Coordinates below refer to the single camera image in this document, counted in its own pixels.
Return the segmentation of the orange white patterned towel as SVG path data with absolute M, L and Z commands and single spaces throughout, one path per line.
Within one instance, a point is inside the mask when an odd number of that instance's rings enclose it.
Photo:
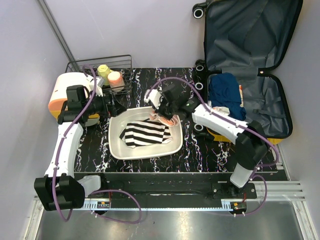
M 174 115 L 171 119 L 167 119 L 164 116 L 156 113 L 154 110 L 149 112 L 149 119 L 152 122 L 161 123 L 162 125 L 165 125 L 167 127 L 178 126 L 180 124 L 180 119 L 177 115 Z

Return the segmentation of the white plastic tray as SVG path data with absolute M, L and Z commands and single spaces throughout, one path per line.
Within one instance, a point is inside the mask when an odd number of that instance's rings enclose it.
M 180 118 L 160 122 L 152 107 L 128 109 L 109 121 L 111 155 L 119 160 L 140 160 L 167 156 L 183 145 Z

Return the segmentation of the black white striped garment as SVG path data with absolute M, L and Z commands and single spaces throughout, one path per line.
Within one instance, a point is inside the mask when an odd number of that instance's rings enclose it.
M 126 124 L 119 138 L 129 148 L 168 144 L 173 141 L 168 126 L 151 120 L 135 120 Z

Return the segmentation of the navy blue garment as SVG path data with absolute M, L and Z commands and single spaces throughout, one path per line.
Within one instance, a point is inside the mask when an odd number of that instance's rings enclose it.
M 239 84 L 231 73 L 212 75 L 208 85 L 208 100 L 213 107 L 226 107 L 231 118 L 244 121 L 246 110 L 242 104 Z

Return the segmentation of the yellow Pikachu suitcase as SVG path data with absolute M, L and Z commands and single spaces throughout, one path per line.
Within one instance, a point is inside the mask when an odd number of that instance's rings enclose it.
M 203 85 L 215 75 L 234 75 L 246 121 L 259 122 L 275 145 L 292 134 L 293 122 L 272 71 L 285 57 L 302 5 L 300 0 L 207 0 L 192 7 L 192 16 L 204 19 L 204 59 L 195 62 Z

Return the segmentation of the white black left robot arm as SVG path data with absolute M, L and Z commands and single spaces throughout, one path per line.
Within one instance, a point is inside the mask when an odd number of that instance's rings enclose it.
M 90 194 L 103 198 L 108 193 L 108 186 L 99 175 L 76 180 L 74 163 L 89 117 L 114 116 L 113 100 L 104 96 L 98 86 L 92 91 L 83 85 L 69 86 L 66 96 L 57 118 L 58 137 L 52 159 L 44 176 L 34 181 L 34 189 L 46 211 L 80 209 Z

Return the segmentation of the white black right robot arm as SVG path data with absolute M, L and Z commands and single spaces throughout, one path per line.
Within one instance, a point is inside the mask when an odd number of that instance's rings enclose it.
M 226 137 L 236 147 L 236 166 L 227 185 L 228 195 L 239 198 L 245 192 L 245 185 L 250 180 L 255 167 L 267 154 L 269 147 L 261 139 L 264 131 L 257 121 L 247 123 L 224 115 L 208 106 L 198 97 L 190 98 L 185 93 L 178 93 L 174 84 L 162 92 L 156 89 L 145 94 L 144 101 L 151 102 L 155 111 L 167 120 L 175 115 L 191 117 L 196 125 L 208 128 Z

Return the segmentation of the pink cup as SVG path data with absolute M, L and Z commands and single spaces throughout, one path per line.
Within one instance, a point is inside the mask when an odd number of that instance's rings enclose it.
M 112 71 L 107 76 L 109 85 L 114 92 L 120 92 L 124 89 L 125 83 L 122 73 L 119 71 Z

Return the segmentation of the pink yellow drawer box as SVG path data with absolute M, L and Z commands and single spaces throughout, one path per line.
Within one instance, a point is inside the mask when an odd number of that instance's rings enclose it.
M 67 87 L 74 85 L 83 85 L 91 92 L 94 88 L 94 78 L 81 72 L 67 72 L 57 78 L 48 103 L 48 110 L 56 120 L 63 103 L 67 100 Z

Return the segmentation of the orange floral cloth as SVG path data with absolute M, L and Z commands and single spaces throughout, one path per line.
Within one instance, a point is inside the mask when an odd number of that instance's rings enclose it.
M 243 98 L 242 85 L 239 85 L 239 94 L 240 94 L 240 99 L 241 99 L 241 104 L 240 104 L 240 106 L 241 106 L 242 108 L 244 108 L 244 98 Z

